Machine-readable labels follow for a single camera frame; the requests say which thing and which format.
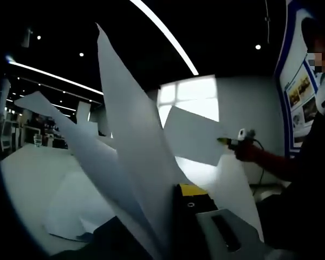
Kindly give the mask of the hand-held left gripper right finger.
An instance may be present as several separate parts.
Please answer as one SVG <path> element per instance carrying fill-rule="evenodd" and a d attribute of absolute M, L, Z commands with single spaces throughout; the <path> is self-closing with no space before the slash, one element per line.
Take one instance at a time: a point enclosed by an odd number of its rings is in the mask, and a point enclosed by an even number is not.
<path fill-rule="evenodd" d="M 176 259 L 285 259 L 265 245 L 257 230 L 227 209 L 219 209 L 196 185 L 175 186 Z"/>

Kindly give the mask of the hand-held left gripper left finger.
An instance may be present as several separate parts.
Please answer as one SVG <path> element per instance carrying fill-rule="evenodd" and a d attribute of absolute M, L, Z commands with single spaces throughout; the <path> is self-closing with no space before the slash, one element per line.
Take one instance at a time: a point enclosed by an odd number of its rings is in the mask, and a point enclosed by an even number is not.
<path fill-rule="evenodd" d="M 78 250 L 66 250 L 51 259 L 105 260 L 105 259 L 152 259 L 118 217 L 110 219 L 93 233 L 92 240 Z"/>

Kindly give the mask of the person's right hand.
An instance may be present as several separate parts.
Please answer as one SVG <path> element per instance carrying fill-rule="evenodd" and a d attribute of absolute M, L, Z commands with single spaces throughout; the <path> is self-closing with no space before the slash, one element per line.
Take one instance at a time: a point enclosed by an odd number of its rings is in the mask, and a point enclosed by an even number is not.
<path fill-rule="evenodd" d="M 238 160 L 254 163 L 260 149 L 249 142 L 241 142 L 235 148 L 235 156 Z"/>

